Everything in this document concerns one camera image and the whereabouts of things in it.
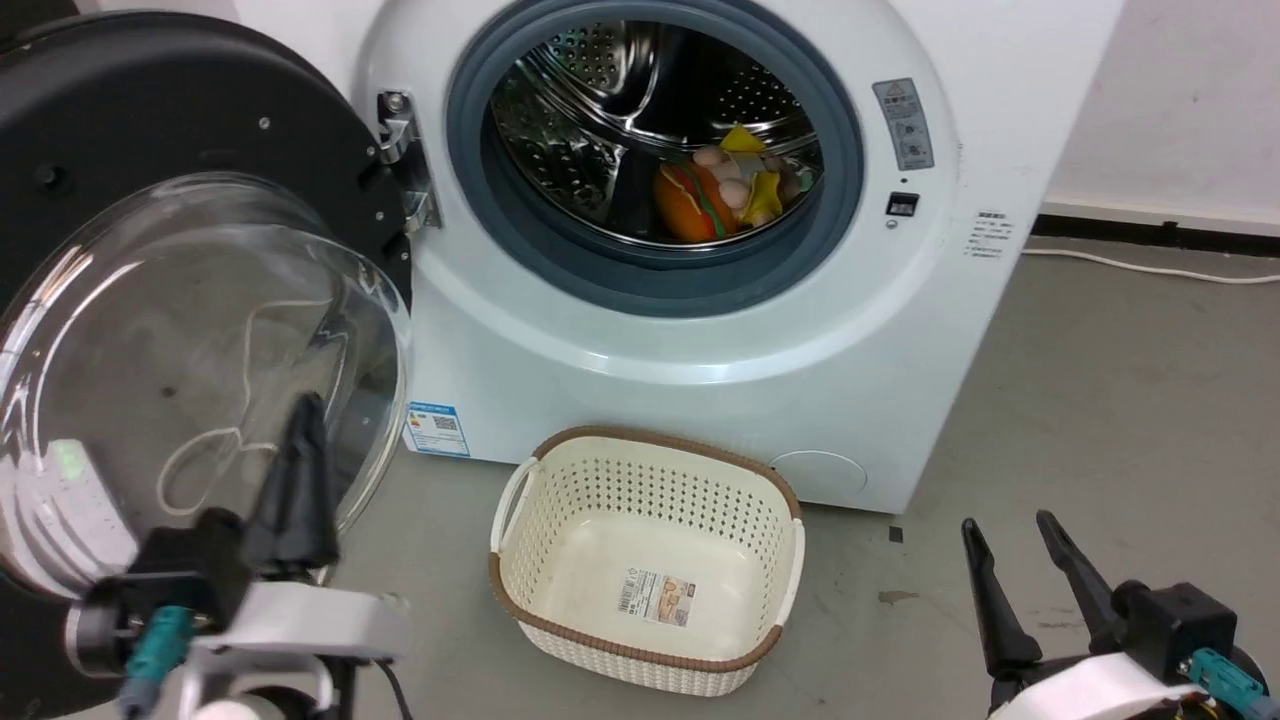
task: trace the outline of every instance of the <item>white plastic basket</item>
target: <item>white plastic basket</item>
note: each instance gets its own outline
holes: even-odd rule
[[[494,593],[539,648],[705,697],[777,643],[804,565],[800,506],[776,471],[602,427],[559,433],[516,469],[489,544]]]

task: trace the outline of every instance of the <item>teal connector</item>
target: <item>teal connector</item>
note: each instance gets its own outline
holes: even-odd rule
[[[1212,650],[1201,648],[1192,653],[1187,678],[1204,688],[1213,700],[1229,705],[1244,720],[1280,720],[1280,705],[1267,696],[1262,683]]]
[[[115,700],[124,720],[151,716],[160,701],[165,676],[187,657],[187,648],[195,634],[196,623],[191,610],[166,605],[155,611],[142,639],[124,665],[127,679]]]

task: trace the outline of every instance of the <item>basket label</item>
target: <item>basket label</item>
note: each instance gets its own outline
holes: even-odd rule
[[[627,568],[618,593],[618,612],[664,625],[689,624],[698,585],[652,570]]]

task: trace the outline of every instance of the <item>concrete floor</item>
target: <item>concrete floor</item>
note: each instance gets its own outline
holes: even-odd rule
[[[1280,263],[1041,241],[1252,275]],[[791,623],[755,676],[719,700],[596,676],[531,646],[485,568],[509,468],[401,452],[346,541],[339,587],[413,606],[398,664],[419,720],[982,717],[984,676],[960,521],[974,516],[1024,626],[1047,655],[1087,635],[1034,511],[1053,510],[1115,584],[1190,580],[1240,615],[1280,667],[1280,284],[1228,287],[1025,258],[909,511],[808,507]],[[890,525],[905,532],[888,542]],[[357,716],[397,717],[366,673]],[[81,720],[111,714],[99,708]]]

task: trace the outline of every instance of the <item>stuffed toy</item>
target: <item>stuffed toy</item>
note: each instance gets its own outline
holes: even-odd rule
[[[742,126],[690,161],[663,163],[654,201],[667,228],[684,242],[708,242],[758,228],[782,215],[801,192],[800,178]]]

